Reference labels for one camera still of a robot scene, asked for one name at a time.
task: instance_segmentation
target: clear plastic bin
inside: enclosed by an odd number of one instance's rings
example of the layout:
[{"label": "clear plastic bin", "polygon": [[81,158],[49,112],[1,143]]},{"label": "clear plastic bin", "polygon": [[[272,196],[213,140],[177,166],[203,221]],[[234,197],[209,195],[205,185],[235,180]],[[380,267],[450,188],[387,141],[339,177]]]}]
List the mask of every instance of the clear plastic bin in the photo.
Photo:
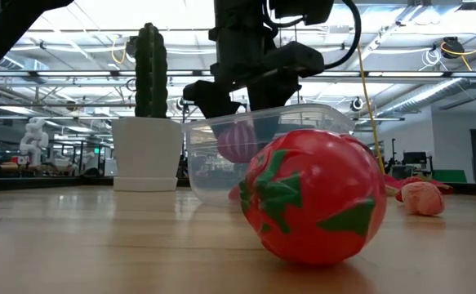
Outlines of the clear plastic bin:
[{"label": "clear plastic bin", "polygon": [[348,133],[354,122],[328,105],[305,104],[186,123],[192,191],[207,204],[238,203],[229,193],[245,178],[250,160],[272,140],[300,129]]}]

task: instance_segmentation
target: wooden surface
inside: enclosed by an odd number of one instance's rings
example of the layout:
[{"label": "wooden surface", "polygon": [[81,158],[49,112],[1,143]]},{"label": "wooden surface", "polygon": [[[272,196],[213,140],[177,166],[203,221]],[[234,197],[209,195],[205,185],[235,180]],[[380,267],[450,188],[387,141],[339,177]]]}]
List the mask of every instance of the wooden surface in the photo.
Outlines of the wooden surface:
[{"label": "wooden surface", "polygon": [[360,255],[305,269],[188,191],[0,192],[0,293],[476,293],[476,196],[450,196],[441,217],[392,201]]}]

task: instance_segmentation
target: pink toy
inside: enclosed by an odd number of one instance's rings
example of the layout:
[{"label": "pink toy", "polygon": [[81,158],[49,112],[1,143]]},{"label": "pink toy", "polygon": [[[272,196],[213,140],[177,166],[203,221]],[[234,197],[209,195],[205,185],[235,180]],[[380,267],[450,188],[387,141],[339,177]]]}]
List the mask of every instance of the pink toy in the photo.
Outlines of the pink toy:
[{"label": "pink toy", "polygon": [[256,134],[247,122],[237,122],[218,136],[218,152],[232,163],[249,163],[258,151]]},{"label": "pink toy", "polygon": [[435,216],[444,211],[443,194],[429,182],[405,185],[402,192],[405,208],[412,214]]}]

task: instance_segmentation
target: cactus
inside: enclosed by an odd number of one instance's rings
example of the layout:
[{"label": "cactus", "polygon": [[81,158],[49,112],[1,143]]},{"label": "cactus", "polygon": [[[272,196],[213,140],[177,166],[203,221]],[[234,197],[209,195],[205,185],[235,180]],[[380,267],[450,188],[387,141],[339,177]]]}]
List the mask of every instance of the cactus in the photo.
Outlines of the cactus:
[{"label": "cactus", "polygon": [[167,118],[167,49],[153,24],[136,39],[136,117]]}]

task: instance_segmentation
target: white planter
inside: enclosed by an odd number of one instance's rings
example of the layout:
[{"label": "white planter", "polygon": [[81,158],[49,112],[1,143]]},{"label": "white planter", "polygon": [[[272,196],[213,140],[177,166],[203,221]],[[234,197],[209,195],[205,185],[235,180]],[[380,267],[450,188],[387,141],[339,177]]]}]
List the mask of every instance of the white planter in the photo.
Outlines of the white planter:
[{"label": "white planter", "polygon": [[122,118],[113,121],[117,191],[174,191],[178,179],[183,132],[162,118]]}]

